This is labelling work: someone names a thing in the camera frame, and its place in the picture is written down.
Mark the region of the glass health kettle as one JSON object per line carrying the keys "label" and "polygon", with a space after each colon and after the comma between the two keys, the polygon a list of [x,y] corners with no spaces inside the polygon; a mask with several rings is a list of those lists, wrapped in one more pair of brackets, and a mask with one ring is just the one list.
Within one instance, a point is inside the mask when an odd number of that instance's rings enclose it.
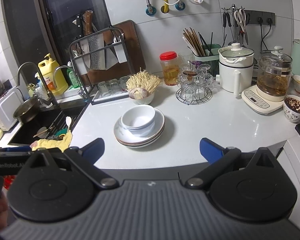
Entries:
{"label": "glass health kettle", "polygon": [[292,77],[293,59],[281,46],[264,50],[258,62],[257,82],[245,89],[241,97],[255,112],[268,115],[283,106]]}

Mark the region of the white ceramic bowl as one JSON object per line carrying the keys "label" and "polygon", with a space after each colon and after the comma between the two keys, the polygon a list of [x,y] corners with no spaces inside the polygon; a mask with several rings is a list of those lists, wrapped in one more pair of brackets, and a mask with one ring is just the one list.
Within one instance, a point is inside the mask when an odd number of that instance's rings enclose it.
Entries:
{"label": "white ceramic bowl", "polygon": [[137,105],[121,116],[121,123],[127,129],[137,129],[149,125],[155,117],[155,109],[149,105]]}

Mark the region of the translucent plastic bowl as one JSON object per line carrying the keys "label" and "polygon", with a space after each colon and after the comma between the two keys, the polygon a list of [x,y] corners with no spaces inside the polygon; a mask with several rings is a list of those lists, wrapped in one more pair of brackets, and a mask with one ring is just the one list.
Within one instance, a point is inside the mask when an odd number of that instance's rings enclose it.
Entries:
{"label": "translucent plastic bowl", "polygon": [[142,130],[138,130],[138,131],[129,131],[127,129],[123,129],[126,133],[130,133],[132,135],[135,135],[137,137],[145,137],[147,136],[149,133],[151,133],[151,131],[153,131],[154,126],[151,126],[147,129],[142,129]]}
{"label": "translucent plastic bowl", "polygon": [[121,121],[121,125],[123,126],[124,129],[127,129],[129,131],[138,131],[138,130],[142,130],[142,129],[147,129],[151,126],[154,126],[155,125],[155,121],[151,121],[145,125],[142,125],[142,126],[127,126],[125,125],[122,121]]}

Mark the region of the black steel scrubber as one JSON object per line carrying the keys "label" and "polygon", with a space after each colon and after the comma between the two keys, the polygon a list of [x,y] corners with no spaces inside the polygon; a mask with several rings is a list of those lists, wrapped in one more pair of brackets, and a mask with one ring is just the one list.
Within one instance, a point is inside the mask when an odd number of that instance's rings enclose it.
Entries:
{"label": "black steel scrubber", "polygon": [[63,140],[64,137],[65,137],[65,134],[52,135],[52,136],[48,137],[47,140],[56,140],[56,141],[60,141],[60,140]]}

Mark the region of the green detergent bottle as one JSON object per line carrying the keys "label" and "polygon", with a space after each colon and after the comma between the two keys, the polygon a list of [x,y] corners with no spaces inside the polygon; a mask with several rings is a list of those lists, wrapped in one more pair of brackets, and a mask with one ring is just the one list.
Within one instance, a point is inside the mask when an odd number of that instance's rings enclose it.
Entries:
{"label": "green detergent bottle", "polygon": [[76,74],[75,74],[75,71],[73,69],[73,65],[71,63],[71,61],[68,61],[67,62],[67,75],[68,75],[68,78],[71,82],[71,85],[73,88],[78,88],[79,87],[79,83],[77,81],[77,78],[76,78]]}

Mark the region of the cleaver knife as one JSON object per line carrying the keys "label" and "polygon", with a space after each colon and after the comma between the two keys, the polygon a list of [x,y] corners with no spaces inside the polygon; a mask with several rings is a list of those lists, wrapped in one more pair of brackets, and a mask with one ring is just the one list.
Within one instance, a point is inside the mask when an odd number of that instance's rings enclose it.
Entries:
{"label": "cleaver knife", "polygon": [[[85,36],[89,36],[97,32],[94,30],[92,18],[93,11],[91,10],[87,10],[82,16],[84,23],[83,31]],[[89,36],[82,43],[84,45],[83,51],[85,54],[92,52],[91,54],[83,57],[86,66],[92,70],[106,70],[105,51],[102,49],[104,45],[103,35],[98,34]]]}

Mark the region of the white electric cooking pot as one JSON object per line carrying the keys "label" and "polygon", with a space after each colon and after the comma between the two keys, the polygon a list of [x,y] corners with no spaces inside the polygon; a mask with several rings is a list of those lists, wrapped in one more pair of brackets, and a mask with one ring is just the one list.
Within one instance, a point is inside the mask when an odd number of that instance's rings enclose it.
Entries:
{"label": "white electric cooking pot", "polygon": [[254,51],[240,43],[219,48],[219,74],[216,82],[227,92],[238,97],[251,86],[254,67]]}

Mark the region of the green chopstick holder with chopsticks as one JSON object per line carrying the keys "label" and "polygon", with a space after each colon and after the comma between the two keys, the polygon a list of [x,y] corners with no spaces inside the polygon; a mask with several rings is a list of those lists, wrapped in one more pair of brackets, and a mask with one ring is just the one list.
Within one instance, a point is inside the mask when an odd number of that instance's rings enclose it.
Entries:
{"label": "green chopstick holder with chopsticks", "polygon": [[202,34],[192,28],[183,29],[182,39],[186,43],[194,58],[203,62],[218,60],[218,50],[221,48],[218,44],[213,44],[213,33],[210,36],[210,42],[206,42]]}

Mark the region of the black wall socket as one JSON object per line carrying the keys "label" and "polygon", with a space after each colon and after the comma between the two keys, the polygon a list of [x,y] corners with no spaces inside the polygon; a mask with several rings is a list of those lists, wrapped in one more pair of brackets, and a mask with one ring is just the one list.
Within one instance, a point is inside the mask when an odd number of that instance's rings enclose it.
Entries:
{"label": "black wall socket", "polygon": [[247,16],[248,24],[260,25],[260,20],[262,20],[263,25],[276,25],[276,16],[274,12],[245,10],[245,14]]}

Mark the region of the black dish rack with tray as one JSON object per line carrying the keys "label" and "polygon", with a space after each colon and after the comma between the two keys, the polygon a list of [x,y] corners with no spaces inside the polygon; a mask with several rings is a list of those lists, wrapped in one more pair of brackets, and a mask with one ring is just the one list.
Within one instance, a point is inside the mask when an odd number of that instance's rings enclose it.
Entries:
{"label": "black dish rack with tray", "polygon": [[127,96],[122,91],[111,95],[98,86],[103,81],[135,73],[126,43],[123,29],[115,26],[87,35],[81,33],[70,43],[70,61],[85,101],[96,105]]}

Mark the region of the chrome faucet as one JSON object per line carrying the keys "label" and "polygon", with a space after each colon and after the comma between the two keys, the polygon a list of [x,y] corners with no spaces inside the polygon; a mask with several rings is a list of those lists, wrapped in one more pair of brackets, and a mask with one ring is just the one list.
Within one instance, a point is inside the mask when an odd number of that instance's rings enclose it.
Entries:
{"label": "chrome faucet", "polygon": [[54,94],[48,89],[38,64],[33,62],[23,63],[17,71],[17,85],[20,85],[20,74],[21,71],[25,70],[26,67],[33,67],[36,70],[35,78],[38,80],[38,83],[35,85],[34,95],[38,96],[40,103],[47,108],[51,106],[58,106],[56,99],[57,96],[54,96]]}

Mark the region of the yellow dish soap bottle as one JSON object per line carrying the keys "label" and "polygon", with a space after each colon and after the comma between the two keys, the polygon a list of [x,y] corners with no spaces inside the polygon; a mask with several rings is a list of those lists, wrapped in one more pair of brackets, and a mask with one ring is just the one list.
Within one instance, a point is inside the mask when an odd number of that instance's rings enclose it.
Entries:
{"label": "yellow dish soap bottle", "polygon": [[38,63],[38,67],[48,89],[54,96],[60,96],[68,89],[69,85],[66,82],[62,70],[57,70],[59,64],[51,57],[50,53],[45,55],[44,60]]}

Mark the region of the hanging utensil rack with scissors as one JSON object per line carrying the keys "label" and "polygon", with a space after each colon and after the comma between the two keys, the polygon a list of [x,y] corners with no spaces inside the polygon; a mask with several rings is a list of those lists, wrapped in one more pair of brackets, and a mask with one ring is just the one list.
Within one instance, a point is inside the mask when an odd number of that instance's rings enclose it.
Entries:
{"label": "hanging utensil rack with scissors", "polygon": [[250,15],[245,12],[245,8],[236,7],[232,4],[229,8],[222,8],[222,26],[223,26],[223,44],[224,47],[227,40],[226,30],[230,30],[230,38],[232,43],[239,43],[242,47],[249,45],[247,25],[250,21]]}

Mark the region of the yellow cleaning cloth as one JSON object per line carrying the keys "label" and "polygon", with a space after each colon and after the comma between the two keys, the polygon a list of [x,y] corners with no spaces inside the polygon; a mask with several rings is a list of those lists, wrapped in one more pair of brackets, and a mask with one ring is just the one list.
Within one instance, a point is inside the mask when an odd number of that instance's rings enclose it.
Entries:
{"label": "yellow cleaning cloth", "polygon": [[71,131],[68,131],[62,140],[40,139],[33,142],[30,145],[30,148],[33,151],[39,148],[45,148],[45,149],[58,148],[59,150],[61,150],[61,152],[64,152],[67,148],[69,148],[71,141],[72,141],[72,133]]}

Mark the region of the black sink drying rack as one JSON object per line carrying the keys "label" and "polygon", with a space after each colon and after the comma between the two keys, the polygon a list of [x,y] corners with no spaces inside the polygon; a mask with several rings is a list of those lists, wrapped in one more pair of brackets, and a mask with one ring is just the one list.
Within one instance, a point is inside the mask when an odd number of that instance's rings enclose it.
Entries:
{"label": "black sink drying rack", "polygon": [[47,139],[48,137],[55,135],[61,129],[67,128],[67,125],[65,122],[65,119],[67,116],[70,116],[72,118],[72,123],[71,123],[71,127],[70,127],[70,131],[72,131],[77,124],[80,114],[60,113],[49,127],[48,126],[42,127],[33,136],[33,138],[34,139]]}

